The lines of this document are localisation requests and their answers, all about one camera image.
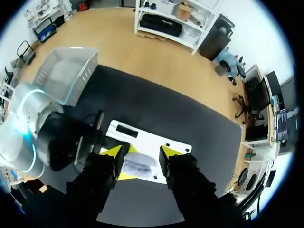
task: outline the office chair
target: office chair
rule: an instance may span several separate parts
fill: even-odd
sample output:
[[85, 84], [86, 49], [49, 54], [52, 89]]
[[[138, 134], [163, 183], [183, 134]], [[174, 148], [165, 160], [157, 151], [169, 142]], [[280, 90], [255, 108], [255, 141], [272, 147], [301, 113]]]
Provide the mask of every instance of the office chair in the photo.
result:
[[239, 95], [238, 98], [232, 98], [233, 101], [237, 101], [242, 107], [241, 112], [235, 114], [235, 118], [239, 118], [244, 113], [245, 120], [243, 121], [243, 124], [246, 124], [248, 113], [248, 119], [254, 117], [255, 120], [264, 120], [264, 117], [260, 112], [270, 105], [269, 91], [265, 79], [263, 78], [261, 82], [251, 84], [250, 87], [246, 89], [246, 92], [249, 101], [248, 106], [246, 106], [242, 96]]

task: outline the black bag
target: black bag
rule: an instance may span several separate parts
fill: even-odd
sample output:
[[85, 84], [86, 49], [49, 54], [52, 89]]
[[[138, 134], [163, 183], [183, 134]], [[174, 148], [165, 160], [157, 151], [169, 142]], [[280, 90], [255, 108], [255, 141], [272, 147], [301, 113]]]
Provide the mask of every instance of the black bag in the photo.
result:
[[142, 20], [139, 22], [139, 24], [141, 27], [164, 32], [175, 37], [179, 37], [182, 30], [181, 24], [173, 20], [152, 14], [143, 15]]

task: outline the gray basket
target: gray basket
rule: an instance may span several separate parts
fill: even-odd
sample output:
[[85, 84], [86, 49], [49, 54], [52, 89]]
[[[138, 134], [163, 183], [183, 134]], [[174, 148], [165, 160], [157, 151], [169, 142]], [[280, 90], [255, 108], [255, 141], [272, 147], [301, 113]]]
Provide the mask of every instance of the gray basket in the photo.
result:
[[62, 105], [75, 106], [98, 66], [93, 49], [56, 48], [39, 68], [33, 85]]

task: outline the wooden floor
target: wooden floor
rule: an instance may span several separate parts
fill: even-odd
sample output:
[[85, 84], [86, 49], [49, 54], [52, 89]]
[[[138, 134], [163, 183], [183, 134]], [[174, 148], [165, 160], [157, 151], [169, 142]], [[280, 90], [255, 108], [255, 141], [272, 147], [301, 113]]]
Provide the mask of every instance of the wooden floor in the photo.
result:
[[[233, 86], [219, 77], [214, 64], [174, 41], [142, 38], [134, 34], [131, 8], [101, 8], [80, 12], [37, 49], [37, 56], [21, 74], [31, 82], [47, 55], [57, 47], [87, 47], [98, 50], [98, 62], [148, 79], [189, 96], [241, 125], [234, 115], [240, 109], [234, 93], [244, 95], [241, 80]], [[242, 147], [237, 167], [242, 166]]]

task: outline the white board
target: white board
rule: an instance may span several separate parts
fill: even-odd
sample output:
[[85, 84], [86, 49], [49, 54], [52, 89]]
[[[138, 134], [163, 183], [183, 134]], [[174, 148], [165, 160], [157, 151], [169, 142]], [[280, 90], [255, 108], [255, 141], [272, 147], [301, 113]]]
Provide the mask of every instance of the white board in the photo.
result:
[[[138, 132], [137, 137], [132, 137], [122, 132], [116, 130], [117, 126], [120, 125], [122, 127], [128, 128], [130, 130]], [[191, 153], [192, 146], [187, 145], [181, 142], [177, 142], [174, 140], [166, 139], [160, 137], [158, 135], [145, 132], [143, 130], [137, 129], [135, 127], [126, 125], [122, 122], [112, 120], [108, 131], [106, 132], [106, 136], [112, 137], [114, 139], [127, 142], [131, 144], [139, 153], [148, 155], [154, 158], [157, 161], [156, 167], [152, 168], [152, 175], [148, 178], [139, 178], [145, 181], [151, 181], [161, 184], [167, 184], [166, 178], [162, 174], [162, 169], [159, 164], [159, 154], [160, 154], [160, 147], [167, 146], [175, 151], [180, 153], [186, 154]]]

